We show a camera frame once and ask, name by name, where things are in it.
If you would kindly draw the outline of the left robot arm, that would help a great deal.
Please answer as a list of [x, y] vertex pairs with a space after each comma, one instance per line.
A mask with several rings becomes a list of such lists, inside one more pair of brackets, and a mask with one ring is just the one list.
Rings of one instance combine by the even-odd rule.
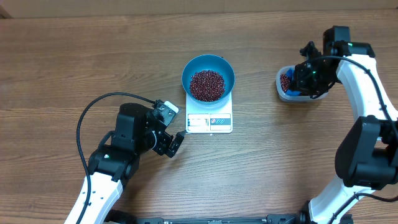
[[158, 100], [151, 107], [137, 103], [120, 106], [116, 127], [100, 141], [88, 161], [89, 177], [66, 223], [137, 223], [134, 215], [113, 209], [139, 168], [140, 156], [149, 150], [173, 157], [185, 133], [175, 136], [166, 128], [178, 115], [171, 102]]

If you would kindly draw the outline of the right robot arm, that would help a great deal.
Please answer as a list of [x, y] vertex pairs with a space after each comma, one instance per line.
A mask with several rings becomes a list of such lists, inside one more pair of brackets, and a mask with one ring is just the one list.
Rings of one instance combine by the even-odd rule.
[[321, 98], [336, 83], [343, 85], [354, 124], [335, 155], [333, 180], [309, 200], [297, 223], [352, 223], [348, 211], [362, 198], [392, 203], [397, 197], [374, 194], [397, 183], [397, 110], [377, 74], [369, 43], [351, 41], [349, 27], [323, 33], [323, 50], [313, 42], [300, 49], [305, 61], [288, 75], [290, 96]]

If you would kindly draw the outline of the blue plastic measuring scoop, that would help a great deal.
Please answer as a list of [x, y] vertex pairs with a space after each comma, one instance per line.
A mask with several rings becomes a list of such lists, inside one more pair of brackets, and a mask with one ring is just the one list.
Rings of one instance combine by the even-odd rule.
[[285, 94], [289, 96], [307, 96], [306, 93], [299, 91], [299, 90], [293, 90], [292, 89], [292, 84], [294, 81], [294, 69], [290, 68], [288, 69], [282, 76], [282, 81], [281, 81], [281, 86]]

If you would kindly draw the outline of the red adzuki beans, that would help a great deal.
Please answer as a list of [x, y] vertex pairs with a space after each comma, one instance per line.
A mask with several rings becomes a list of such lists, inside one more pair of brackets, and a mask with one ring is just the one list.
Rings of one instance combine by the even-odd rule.
[[234, 87], [234, 77], [232, 82], [221, 73], [213, 70], [202, 70], [195, 72], [189, 81], [189, 93], [191, 96], [201, 102], [216, 102], [223, 99], [231, 92]]

